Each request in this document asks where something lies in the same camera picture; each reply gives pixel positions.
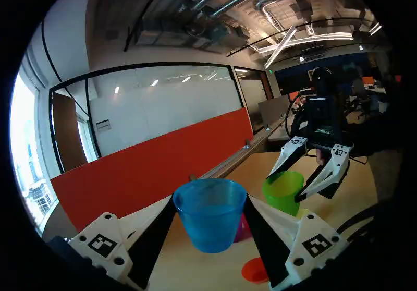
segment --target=office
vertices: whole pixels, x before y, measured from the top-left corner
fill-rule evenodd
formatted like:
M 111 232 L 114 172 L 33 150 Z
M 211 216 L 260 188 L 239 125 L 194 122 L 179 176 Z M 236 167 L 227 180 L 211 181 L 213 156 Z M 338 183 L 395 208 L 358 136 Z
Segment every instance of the office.
M 227 6 L 229 2 L 210 0 L 195 8 L 199 0 L 155 0 L 135 30 L 145 0 L 59 0 L 45 16 L 22 61 L 23 84 L 35 86 L 33 126 L 28 126 L 35 136 L 29 149 L 24 144 L 27 155 L 22 149 L 18 152 L 27 163 L 20 170 L 33 178 L 29 184 L 43 188 L 42 199 L 28 200 L 34 210 L 38 204 L 33 203 L 39 201 L 34 219 L 40 229 L 48 229 L 47 220 L 54 220 L 54 207 L 59 205 L 68 221 L 82 230 L 109 210 L 99 205 L 89 210 L 90 203 L 116 205 L 112 179 L 126 178 L 120 191 L 128 186 L 128 175 L 140 173 L 149 186 L 146 196 L 135 187 L 135 196 L 143 201 L 137 207 L 131 186 L 124 190 L 126 197 L 118 199 L 123 208 L 116 205 L 111 210 L 122 217 L 171 194 L 190 177 L 214 176 L 216 168 L 223 169 L 219 177 L 232 174 L 231 168 L 252 152 L 268 151 L 263 145 L 282 121 L 285 110 L 266 122 L 258 104 L 307 88 L 308 73 L 317 66 L 350 66 L 361 78 L 373 77 L 365 80 L 368 84 L 385 74 L 398 74 L 390 72 L 384 29 L 360 0 L 238 0 Z M 279 45 L 291 26 L 296 32 L 288 42 L 311 41 L 285 47 L 265 68 L 276 51 L 265 50 Z M 340 37 L 328 40 L 331 34 Z M 341 55 L 349 56 L 340 60 Z M 285 72 L 307 64 L 311 67 Z M 288 80 L 296 81 L 297 87 Z M 183 149 L 172 150 L 172 158 L 164 156 L 166 147 L 182 146 L 193 138 L 197 142 L 187 156 Z M 253 148 L 243 150 L 247 140 Z M 232 165 L 236 153 L 239 162 Z M 224 161 L 230 168 L 223 168 Z M 160 171 L 170 171 L 168 181 L 160 181 Z M 87 196 L 87 187 L 96 189 Z M 22 189 L 29 197 L 30 188 Z

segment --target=orange partition panel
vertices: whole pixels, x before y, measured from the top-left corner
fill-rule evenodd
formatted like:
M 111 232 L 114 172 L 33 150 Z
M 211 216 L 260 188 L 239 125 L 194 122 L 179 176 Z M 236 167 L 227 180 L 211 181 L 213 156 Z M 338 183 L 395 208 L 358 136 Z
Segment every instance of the orange partition panel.
M 105 156 L 51 180 L 78 231 L 104 212 L 124 217 L 238 152 L 253 133 L 245 108 Z
M 297 94 L 298 94 L 298 91 L 290 93 L 290 101 L 294 100 Z
M 374 84 L 374 77 L 362 77 L 363 84 Z

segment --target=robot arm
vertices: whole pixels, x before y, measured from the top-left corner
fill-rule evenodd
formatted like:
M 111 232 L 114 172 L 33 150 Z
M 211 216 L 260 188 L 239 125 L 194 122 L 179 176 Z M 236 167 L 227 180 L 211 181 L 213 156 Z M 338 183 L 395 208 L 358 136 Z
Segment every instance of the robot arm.
M 103 213 L 68 244 L 107 276 L 146 290 L 175 214 L 171 196 L 121 219 Z M 348 245 L 311 212 L 299 220 L 247 195 L 244 214 L 275 291 L 308 278 Z
M 308 139 L 304 137 L 295 136 L 288 141 L 281 148 L 281 154 L 268 178 L 286 171 L 294 165 L 300 157 L 306 154 L 307 144 Z M 331 158 L 324 166 L 319 166 L 307 180 L 304 188 L 296 195 L 296 202 L 300 202 L 315 193 L 322 192 L 326 188 L 334 188 L 334 191 L 336 191 L 349 169 L 349 153 L 351 149 L 352 147 L 346 145 L 335 144 L 331 149 Z

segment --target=window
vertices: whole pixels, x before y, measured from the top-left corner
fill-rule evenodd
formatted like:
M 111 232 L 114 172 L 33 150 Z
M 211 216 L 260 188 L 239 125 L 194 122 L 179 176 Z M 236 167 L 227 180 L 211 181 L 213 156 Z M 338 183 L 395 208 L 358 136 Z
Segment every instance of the window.
M 91 141 L 90 128 L 88 126 L 88 123 L 81 117 L 78 117 L 77 123 L 78 132 L 80 133 L 81 138 L 82 149 L 84 151 L 87 162 L 90 163 L 92 161 L 97 160 L 97 156 L 95 155 L 93 148 L 93 142 Z
M 38 90 L 29 88 L 17 75 L 10 114 L 10 143 L 13 166 L 20 192 L 38 230 L 56 196 L 41 170 L 35 131 Z

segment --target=ceiling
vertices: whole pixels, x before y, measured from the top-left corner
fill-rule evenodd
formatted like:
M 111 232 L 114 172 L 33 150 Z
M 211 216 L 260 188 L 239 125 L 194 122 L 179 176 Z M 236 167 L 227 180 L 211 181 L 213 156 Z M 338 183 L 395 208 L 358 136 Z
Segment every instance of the ceiling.
M 376 24 L 376 20 L 362 0 L 242 0 L 216 16 L 212 15 L 213 12 L 231 0 L 208 0 L 197 10 L 192 10 L 199 1 L 154 0 L 131 45 L 187 46 L 228 54 L 276 33 L 280 27 L 289 29 L 292 25 L 299 26 L 310 21 L 313 22 L 315 34 L 355 31 L 354 42 L 377 43 L 383 40 L 382 31 L 378 35 L 369 36 L 369 30 Z M 90 0 L 88 14 L 94 18 L 87 31 L 91 37 L 125 40 L 147 2 L 148 0 Z M 257 3 L 267 5 L 257 7 Z M 275 25 L 271 22 L 271 16 L 276 20 Z M 308 36 L 305 26 L 297 28 L 295 39 Z M 273 35 L 257 43 L 255 47 L 279 43 L 282 37 L 283 33 Z M 327 49 L 345 42 L 322 44 Z M 298 55 L 307 47 L 308 44 L 289 48 L 277 60 Z M 268 55 L 257 55 L 254 58 L 265 62 Z

